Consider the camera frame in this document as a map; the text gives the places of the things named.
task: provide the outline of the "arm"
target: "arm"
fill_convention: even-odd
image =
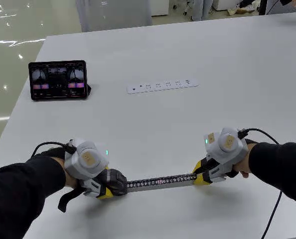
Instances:
[[[252,172],[296,201],[296,143],[249,144],[247,157],[234,166],[244,177]]]
[[[0,168],[0,238],[19,239],[41,213],[45,198],[76,180],[60,158],[37,155]]]

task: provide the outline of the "ruler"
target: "ruler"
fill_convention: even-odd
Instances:
[[[127,182],[127,191],[138,192],[146,190],[156,190],[163,188],[175,188],[191,186],[196,180],[197,175],[195,173],[180,174],[159,178],[140,179]]]

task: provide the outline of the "beige label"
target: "beige label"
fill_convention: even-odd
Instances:
[[[209,140],[209,143],[214,142],[214,133],[211,133],[211,134],[208,135],[208,140]]]
[[[87,166],[92,166],[96,162],[95,158],[91,155],[90,152],[83,153],[82,158]]]
[[[234,140],[235,138],[233,136],[228,135],[226,138],[226,142],[224,143],[224,147],[227,149],[231,149]]]

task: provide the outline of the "glossy floor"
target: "glossy floor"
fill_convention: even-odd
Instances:
[[[153,24],[190,21],[183,9],[170,4],[169,16],[154,17]],[[209,19],[226,17],[214,11]],[[0,0],[0,135],[46,36],[80,31],[75,0]]]

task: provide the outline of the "power outlet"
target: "power outlet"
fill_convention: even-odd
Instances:
[[[171,90],[179,89],[186,87],[196,87],[199,83],[195,79],[190,80],[171,80],[164,82],[156,83],[142,83],[142,84],[133,84],[127,86],[128,94],[151,92],[151,91],[162,91],[162,90]]]

